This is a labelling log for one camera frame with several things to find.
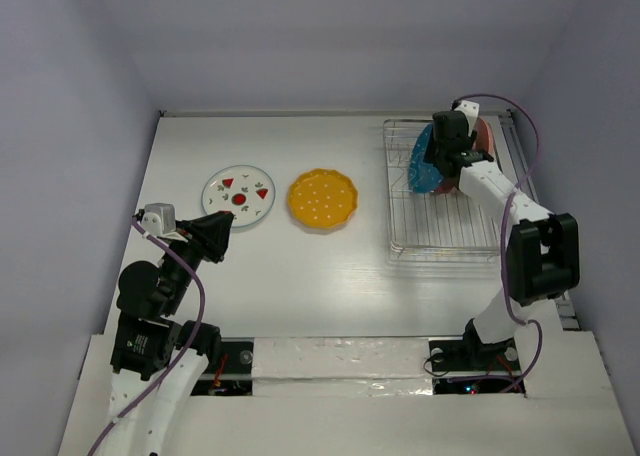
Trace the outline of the yellow dotted plate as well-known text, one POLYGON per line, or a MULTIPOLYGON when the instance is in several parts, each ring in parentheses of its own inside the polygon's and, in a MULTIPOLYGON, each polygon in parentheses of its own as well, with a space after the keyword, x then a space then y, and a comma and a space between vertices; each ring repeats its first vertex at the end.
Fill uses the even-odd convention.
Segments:
POLYGON ((313 230, 330 231, 349 222, 358 208, 352 180, 334 169, 316 168, 299 175, 287 192, 293 219, 313 230))

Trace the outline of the maroon dotted plate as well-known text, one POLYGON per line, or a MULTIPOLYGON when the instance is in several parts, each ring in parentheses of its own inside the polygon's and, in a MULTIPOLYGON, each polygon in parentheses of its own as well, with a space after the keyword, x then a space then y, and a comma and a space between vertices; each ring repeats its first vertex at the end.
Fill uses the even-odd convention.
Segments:
POLYGON ((433 193, 436 195, 449 194, 457 190, 458 183, 458 178, 443 178, 433 190, 433 193))

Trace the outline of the white watermelon pattern plate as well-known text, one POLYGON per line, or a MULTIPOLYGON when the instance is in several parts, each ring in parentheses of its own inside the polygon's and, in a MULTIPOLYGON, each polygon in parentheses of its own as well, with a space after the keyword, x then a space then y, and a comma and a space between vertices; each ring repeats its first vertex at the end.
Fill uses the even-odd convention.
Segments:
POLYGON ((219 211, 234 216, 233 228, 253 226, 271 211, 276 186, 269 174, 251 165, 234 165, 216 172, 205 184, 201 203, 204 213, 219 211))

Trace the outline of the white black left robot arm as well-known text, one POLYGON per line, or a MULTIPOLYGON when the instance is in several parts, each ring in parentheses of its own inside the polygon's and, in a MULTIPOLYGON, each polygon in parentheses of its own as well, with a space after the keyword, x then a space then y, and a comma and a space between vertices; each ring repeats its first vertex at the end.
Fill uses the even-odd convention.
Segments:
POLYGON ((107 423, 90 454, 163 454, 197 380, 219 364, 220 330, 203 320, 206 294, 196 271, 223 261, 233 221, 229 211, 178 220, 165 203, 132 217, 132 228, 163 255, 120 273, 107 423))

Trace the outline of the blue dotted plate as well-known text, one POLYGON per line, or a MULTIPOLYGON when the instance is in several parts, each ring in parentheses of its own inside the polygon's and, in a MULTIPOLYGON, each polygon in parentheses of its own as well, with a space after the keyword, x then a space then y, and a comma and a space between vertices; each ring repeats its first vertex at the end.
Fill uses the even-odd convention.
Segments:
POLYGON ((408 169, 408 185, 412 192, 433 193, 443 181, 443 176, 431 163, 425 161, 425 154, 432 135, 432 124, 427 124, 412 148, 408 169))

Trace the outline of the pink plate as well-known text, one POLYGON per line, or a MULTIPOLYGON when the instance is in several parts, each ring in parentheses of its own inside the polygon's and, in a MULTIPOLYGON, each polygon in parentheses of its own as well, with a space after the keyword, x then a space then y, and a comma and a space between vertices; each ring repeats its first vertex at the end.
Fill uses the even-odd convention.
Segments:
POLYGON ((475 125, 476 140, 474 148, 478 151, 485 151, 490 156, 495 156, 495 142, 491 126, 482 118, 478 118, 475 125))

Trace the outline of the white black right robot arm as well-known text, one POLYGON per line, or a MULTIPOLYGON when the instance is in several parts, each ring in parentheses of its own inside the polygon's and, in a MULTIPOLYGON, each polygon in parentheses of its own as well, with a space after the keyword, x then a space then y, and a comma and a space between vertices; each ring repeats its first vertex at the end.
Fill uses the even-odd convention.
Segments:
POLYGON ((496 345, 530 323, 541 301, 578 285, 580 257, 577 220, 536 203, 489 152, 475 148, 477 121, 478 106, 470 101, 435 113, 424 161, 500 225, 502 288, 470 321, 460 344, 462 360, 482 368, 496 357, 496 345))

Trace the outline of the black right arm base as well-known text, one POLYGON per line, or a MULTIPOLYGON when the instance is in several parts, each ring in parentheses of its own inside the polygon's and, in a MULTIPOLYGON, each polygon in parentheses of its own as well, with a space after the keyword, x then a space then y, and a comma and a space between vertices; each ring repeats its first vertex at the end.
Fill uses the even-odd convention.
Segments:
POLYGON ((521 370, 513 339, 479 346, 472 346, 462 339, 430 340, 427 366, 437 375, 521 370))

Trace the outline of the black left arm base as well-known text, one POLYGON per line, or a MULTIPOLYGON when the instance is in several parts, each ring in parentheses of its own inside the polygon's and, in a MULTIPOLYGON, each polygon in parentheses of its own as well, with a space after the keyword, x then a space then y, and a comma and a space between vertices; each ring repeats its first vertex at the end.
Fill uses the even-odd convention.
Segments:
POLYGON ((192 396, 251 396, 253 339, 223 339, 218 359, 195 383, 192 396))

